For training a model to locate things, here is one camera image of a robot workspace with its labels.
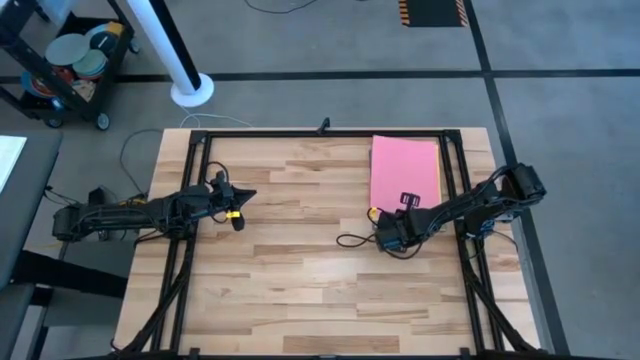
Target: metal cart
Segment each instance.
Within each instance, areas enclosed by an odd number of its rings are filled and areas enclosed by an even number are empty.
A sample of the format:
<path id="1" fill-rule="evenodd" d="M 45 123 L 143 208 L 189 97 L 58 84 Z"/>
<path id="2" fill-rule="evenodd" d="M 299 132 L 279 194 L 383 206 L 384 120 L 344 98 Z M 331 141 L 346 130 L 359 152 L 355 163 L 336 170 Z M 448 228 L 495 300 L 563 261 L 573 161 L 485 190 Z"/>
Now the metal cart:
<path id="1" fill-rule="evenodd" d="M 124 26 L 118 42 L 109 56 L 106 69 L 96 84 L 96 89 L 89 101 L 86 101 L 74 89 L 60 78 L 51 65 L 38 55 L 22 38 L 20 32 L 33 13 L 48 21 L 36 0 L 9 0 L 0 10 L 0 46 L 18 61 L 26 71 L 41 81 L 55 95 L 55 99 L 43 99 L 25 91 L 16 98 L 9 91 L 0 87 L 0 97 L 22 114 L 31 119 L 42 120 L 52 128 L 61 127 L 65 121 L 82 119 L 90 121 L 100 130 L 107 130 L 109 117 L 101 112 L 101 108 L 109 96 L 116 75 L 127 49 L 138 53 L 134 30 L 122 9 L 115 0 L 107 0 L 117 15 L 117 19 L 78 17 L 70 13 L 57 36 L 69 33 L 85 34 L 92 28 L 116 21 Z"/>

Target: pink folder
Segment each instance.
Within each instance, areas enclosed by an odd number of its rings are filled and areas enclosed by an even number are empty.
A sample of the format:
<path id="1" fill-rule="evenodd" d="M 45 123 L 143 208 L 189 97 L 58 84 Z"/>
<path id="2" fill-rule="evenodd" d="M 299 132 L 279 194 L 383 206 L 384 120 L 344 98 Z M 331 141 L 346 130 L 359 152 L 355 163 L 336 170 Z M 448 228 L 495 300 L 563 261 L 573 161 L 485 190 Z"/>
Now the pink folder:
<path id="1" fill-rule="evenodd" d="M 374 136 L 371 147 L 371 207 L 387 212 L 405 209 L 407 197 L 419 196 L 414 207 L 430 208 L 440 198 L 438 145 Z"/>

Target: black metal frame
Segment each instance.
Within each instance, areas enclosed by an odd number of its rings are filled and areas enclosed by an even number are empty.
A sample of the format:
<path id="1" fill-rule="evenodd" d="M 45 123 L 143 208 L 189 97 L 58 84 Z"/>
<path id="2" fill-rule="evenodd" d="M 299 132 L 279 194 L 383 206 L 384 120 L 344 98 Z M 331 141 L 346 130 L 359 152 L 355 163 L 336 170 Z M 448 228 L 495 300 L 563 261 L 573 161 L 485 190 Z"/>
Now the black metal frame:
<path id="1" fill-rule="evenodd" d="M 199 173 L 197 176 L 197 183 L 202 184 L 205 181 L 206 172 L 207 172 L 207 164 L 209 162 L 209 158 L 211 155 L 211 146 L 216 138 L 317 138 L 317 137 L 372 137 L 373 135 L 383 135 L 383 136 L 393 136 L 393 137 L 425 137 L 425 138 L 434 138 L 436 139 L 440 146 L 440 155 L 442 157 L 443 162 L 443 173 L 445 175 L 447 190 L 449 196 L 455 197 L 456 194 L 456 182 L 454 179 L 454 173 L 451 163 L 451 155 L 449 152 L 449 144 L 453 144 L 456 158 L 458 161 L 458 166 L 460 169 L 462 186 L 464 191 L 468 191 L 471 189 L 471 181 L 469 178 L 468 168 L 466 159 L 464 156 L 464 147 L 462 143 L 462 136 L 459 130 L 332 130 L 328 129 L 329 127 L 328 119 L 322 124 L 322 127 L 318 130 L 272 130 L 272 131 L 261 131 L 261 130 L 246 130 L 246 131 L 205 131 L 205 130 L 195 130 L 191 132 L 191 136 L 189 138 L 189 145 L 187 149 L 187 156 L 185 161 L 184 172 L 182 176 L 181 188 L 185 188 L 190 185 L 193 167 L 194 167 L 194 159 L 196 155 L 196 150 L 200 144 L 202 144 L 202 157 L 200 160 Z M 196 243 L 196 234 L 197 234 L 197 225 L 195 231 L 192 233 L 190 237 L 187 239 L 183 239 L 186 241 L 186 251 L 185 258 L 183 260 L 183 264 L 189 264 L 188 274 L 191 272 L 191 266 L 193 263 L 193 254 Z M 472 324 L 472 332 L 474 345 L 477 352 L 481 352 L 486 349 L 485 342 L 483 339 L 483 332 L 480 323 L 480 314 L 478 310 L 478 304 L 476 301 L 476 295 L 479 298 L 487 303 L 487 310 L 490 318 L 490 327 L 492 333 L 492 340 L 494 344 L 494 348 L 497 351 L 504 351 L 504 344 L 502 341 L 502 331 L 508 331 L 508 329 L 513 329 L 506 321 L 506 318 L 498 307 L 495 305 L 493 298 L 493 290 L 491 288 L 491 279 L 489 274 L 489 268 L 486 260 L 485 254 L 481 251 L 483 244 L 478 240 L 474 240 L 475 251 L 479 252 L 479 255 L 475 257 L 478 265 L 478 269 L 480 271 L 480 280 L 476 281 L 474 284 L 471 281 L 467 281 L 467 278 L 470 276 L 476 276 L 471 266 L 471 260 L 469 260 L 469 254 L 467 251 L 466 242 L 467 239 L 463 237 L 463 234 L 459 233 L 456 229 L 456 239 L 458 244 L 458 255 L 461 262 L 461 270 L 463 276 L 465 278 L 465 293 L 466 300 L 469 309 L 469 317 L 470 322 Z M 181 240 L 172 239 L 169 245 L 169 252 L 167 256 L 167 261 L 165 264 L 165 271 L 162 280 L 162 288 L 160 291 L 160 298 L 162 299 L 166 296 L 167 291 L 171 285 L 171 281 L 174 277 L 175 272 L 175 264 L 177 260 L 177 248 L 178 244 Z M 182 336 L 182 328 L 185 318 L 186 312 L 186 299 L 188 293 L 188 283 L 181 289 L 178 295 L 178 301 L 176 305 L 176 311 L 174 315 L 174 321 L 172 324 L 172 333 L 171 340 L 169 345 L 169 351 L 172 353 L 176 353 L 179 349 L 180 338 Z M 150 351 L 160 351 L 161 347 L 161 339 L 162 332 L 164 328 L 164 319 L 161 319 L 160 324 L 155 329 L 152 340 Z M 295 357 L 295 356 L 278 356 L 277 358 L 308 358 L 308 357 Z M 394 356 L 382 358 L 390 359 L 395 358 Z M 444 356 L 444 357 L 432 357 L 428 358 L 438 358 L 438 359 L 453 359 L 460 358 L 460 355 L 452 355 L 452 356 Z"/>

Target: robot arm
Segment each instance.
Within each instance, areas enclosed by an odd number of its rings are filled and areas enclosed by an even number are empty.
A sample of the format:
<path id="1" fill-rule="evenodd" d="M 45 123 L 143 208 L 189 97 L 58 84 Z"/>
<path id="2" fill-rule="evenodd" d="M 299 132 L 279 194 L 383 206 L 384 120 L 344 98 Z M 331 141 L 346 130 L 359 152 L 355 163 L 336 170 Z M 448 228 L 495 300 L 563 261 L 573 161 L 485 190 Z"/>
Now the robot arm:
<path id="1" fill-rule="evenodd" d="M 501 179 L 498 189 L 496 180 Z M 405 252 L 439 231 L 445 223 L 461 218 L 469 237 L 484 236 L 499 217 L 517 218 L 546 194 L 531 166 L 501 167 L 471 191 L 430 209 L 409 208 L 395 214 L 382 212 L 375 233 L 381 251 Z"/>
<path id="2" fill-rule="evenodd" d="M 241 190 L 230 185 L 218 172 L 206 185 L 194 185 L 164 198 L 147 203 L 124 202 L 110 205 L 74 204 L 54 215 L 53 236 L 75 242 L 94 231 L 156 229 L 167 236 L 184 237 L 198 219 L 225 212 L 233 228 L 244 228 L 240 213 L 255 190 Z"/>

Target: plate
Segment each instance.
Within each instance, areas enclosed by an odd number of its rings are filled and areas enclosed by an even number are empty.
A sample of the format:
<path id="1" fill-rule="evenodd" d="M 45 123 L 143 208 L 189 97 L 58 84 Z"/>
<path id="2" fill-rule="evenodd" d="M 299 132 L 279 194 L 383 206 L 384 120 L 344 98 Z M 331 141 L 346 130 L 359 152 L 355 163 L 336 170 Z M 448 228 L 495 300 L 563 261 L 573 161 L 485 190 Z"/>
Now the plate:
<path id="1" fill-rule="evenodd" d="M 67 66 L 76 63 L 87 55 L 89 38 L 80 34 L 67 34 L 53 40 L 44 57 L 52 65 Z"/>
<path id="2" fill-rule="evenodd" d="M 118 37 L 108 31 L 97 33 L 91 37 L 90 46 L 98 49 L 105 55 L 111 55 L 118 44 Z"/>
<path id="3" fill-rule="evenodd" d="M 107 57 L 100 50 L 91 49 L 82 60 L 73 64 L 73 71 L 81 75 L 95 75 L 104 70 Z"/>
<path id="4" fill-rule="evenodd" d="M 36 89 L 33 88 L 33 80 L 31 78 L 31 74 L 27 71 L 23 72 L 22 76 L 20 76 L 20 83 L 22 84 L 22 88 L 26 92 L 35 97 L 39 97 L 42 99 L 50 99 L 53 97 L 53 95 L 43 95 L 40 92 L 36 91 Z"/>

